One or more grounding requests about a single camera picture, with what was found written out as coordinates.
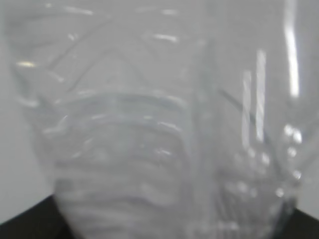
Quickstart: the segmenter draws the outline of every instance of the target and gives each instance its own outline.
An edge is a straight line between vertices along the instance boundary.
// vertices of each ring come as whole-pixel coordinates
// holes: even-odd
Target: transparent plastic
[[[315,2],[1,0],[18,100],[75,235],[275,236],[317,158]]]

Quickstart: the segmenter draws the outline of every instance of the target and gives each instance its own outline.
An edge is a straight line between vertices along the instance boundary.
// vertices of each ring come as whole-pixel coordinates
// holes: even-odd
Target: black fabric
[[[0,239],[75,239],[52,197],[0,225]],[[275,239],[319,239],[319,221],[295,210]]]

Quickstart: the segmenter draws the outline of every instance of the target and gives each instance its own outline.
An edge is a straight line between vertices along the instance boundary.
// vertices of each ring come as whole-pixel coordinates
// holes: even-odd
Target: clear plastic bottle
[[[300,179],[282,152],[285,132],[303,143],[287,123],[299,83],[283,95],[299,80],[294,1],[2,2],[19,102],[76,235],[273,236]]]

